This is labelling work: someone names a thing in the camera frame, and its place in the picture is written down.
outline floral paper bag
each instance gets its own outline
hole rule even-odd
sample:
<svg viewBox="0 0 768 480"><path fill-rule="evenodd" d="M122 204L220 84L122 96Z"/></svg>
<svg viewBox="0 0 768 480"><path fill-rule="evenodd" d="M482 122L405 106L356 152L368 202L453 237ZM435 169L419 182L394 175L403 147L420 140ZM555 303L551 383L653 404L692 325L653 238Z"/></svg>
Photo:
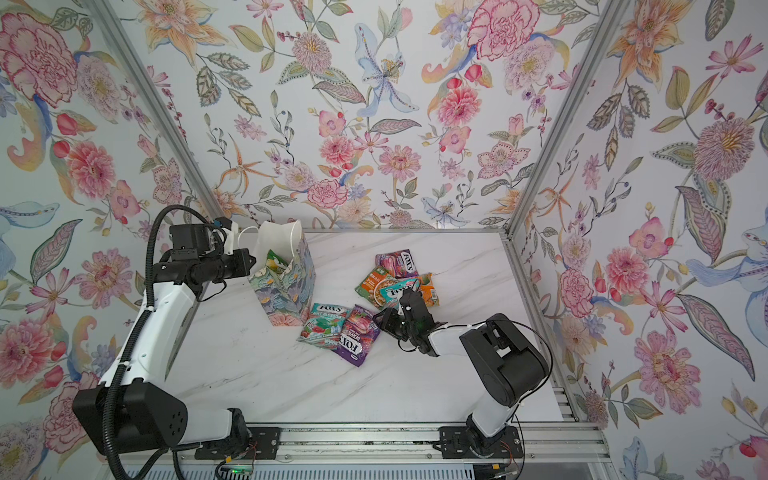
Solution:
<svg viewBox="0 0 768 480"><path fill-rule="evenodd" d="M302 236L298 253L284 272L264 267L249 282L274 326L302 326L310 313L315 275L310 248Z"/></svg>

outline wall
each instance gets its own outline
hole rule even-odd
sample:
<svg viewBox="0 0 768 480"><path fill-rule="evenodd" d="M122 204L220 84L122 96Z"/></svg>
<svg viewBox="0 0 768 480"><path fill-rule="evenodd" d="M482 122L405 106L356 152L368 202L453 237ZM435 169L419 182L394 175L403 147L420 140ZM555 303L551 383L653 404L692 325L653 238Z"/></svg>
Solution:
<svg viewBox="0 0 768 480"><path fill-rule="evenodd" d="M79 2L0 2L3 480L95 475L72 399L125 341L154 216L200 208L92 28Z"/></svg>
<svg viewBox="0 0 768 480"><path fill-rule="evenodd" d="M627 480L768 478L767 16L635 0L515 234Z"/></svg>
<svg viewBox="0 0 768 480"><path fill-rule="evenodd" d="M500 227L601 7L111 4L228 214L358 229Z"/></svg>

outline snack package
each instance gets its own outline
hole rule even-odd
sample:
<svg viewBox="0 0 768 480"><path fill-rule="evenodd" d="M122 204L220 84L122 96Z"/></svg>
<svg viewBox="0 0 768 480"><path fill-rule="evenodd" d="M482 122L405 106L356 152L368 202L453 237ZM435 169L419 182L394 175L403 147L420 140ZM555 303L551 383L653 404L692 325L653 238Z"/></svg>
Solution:
<svg viewBox="0 0 768 480"><path fill-rule="evenodd" d="M333 350L354 366L361 366L371 350L371 345L381 330L373 322L374 312L355 305L344 322L339 338L339 348Z"/></svg>
<svg viewBox="0 0 768 480"><path fill-rule="evenodd" d="M384 266L389 274L395 278L419 276L419 272L416 271L416 264L413 263L413 257L411 257L411 250L376 255L376 265Z"/></svg>
<svg viewBox="0 0 768 480"><path fill-rule="evenodd" d="M266 254L266 267L274 272L282 273L288 268L288 262L283 260L277 253L270 250Z"/></svg>
<svg viewBox="0 0 768 480"><path fill-rule="evenodd" d="M378 266L371 270L366 279L355 287L355 291L373 305L382 306L384 299L380 294L381 289L394 283L397 283L397 279L389 275L383 266Z"/></svg>
<svg viewBox="0 0 768 480"><path fill-rule="evenodd" d="M345 306L315 303L297 340L321 349L335 349L348 312Z"/></svg>
<svg viewBox="0 0 768 480"><path fill-rule="evenodd" d="M380 290L380 293L384 300L384 306L396 308L398 312L402 314L400 306L402 291L405 289L412 289L414 285L416 285L416 288L419 288L420 282L419 278L406 278L405 280L400 280L398 283L383 287Z"/></svg>
<svg viewBox="0 0 768 480"><path fill-rule="evenodd" d="M440 306L440 299L437 297L435 286L432 284L432 274L424 273L419 276L419 280L421 281L419 290L421 290L422 292L422 298L424 299L424 304L427 307Z"/></svg>

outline black mounting plate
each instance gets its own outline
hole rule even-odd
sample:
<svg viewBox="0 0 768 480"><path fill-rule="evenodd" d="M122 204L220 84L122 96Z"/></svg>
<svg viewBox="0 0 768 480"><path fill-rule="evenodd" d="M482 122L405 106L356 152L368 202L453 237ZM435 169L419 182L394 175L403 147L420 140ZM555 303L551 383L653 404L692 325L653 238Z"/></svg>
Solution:
<svg viewBox="0 0 768 480"><path fill-rule="evenodd" d="M248 427L256 443L256 451L250 450L243 460L274 460L280 447L280 429L277 427ZM197 449L195 460L221 460L228 453L212 449Z"/></svg>
<svg viewBox="0 0 768 480"><path fill-rule="evenodd" d="M483 456L476 455L469 448L467 427L440 427L439 434L440 440L435 447L439 447L443 458L507 458L509 451L502 446L502 442L509 445L512 458L523 458L523 448L515 427L506 427L502 437L492 445L488 454Z"/></svg>

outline white marble table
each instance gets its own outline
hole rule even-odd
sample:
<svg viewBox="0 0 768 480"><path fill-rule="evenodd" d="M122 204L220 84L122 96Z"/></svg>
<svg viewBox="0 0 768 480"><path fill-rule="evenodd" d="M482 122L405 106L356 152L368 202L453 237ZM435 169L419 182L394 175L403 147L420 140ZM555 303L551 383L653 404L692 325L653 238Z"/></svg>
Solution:
<svg viewBox="0 0 768 480"><path fill-rule="evenodd" d="M317 271L315 302L369 306L354 287L373 268L374 254L409 248L419 272L433 272L441 303L430 309L435 321L476 323L501 312L529 324L498 233L306 237ZM485 391L463 356L404 353L382 333L357 368L296 342L299 331L272 327L248 285L230 281L200 306L167 389L188 405L240 408L249 422L463 422ZM529 397L518 416L561 421L551 386Z"/></svg>

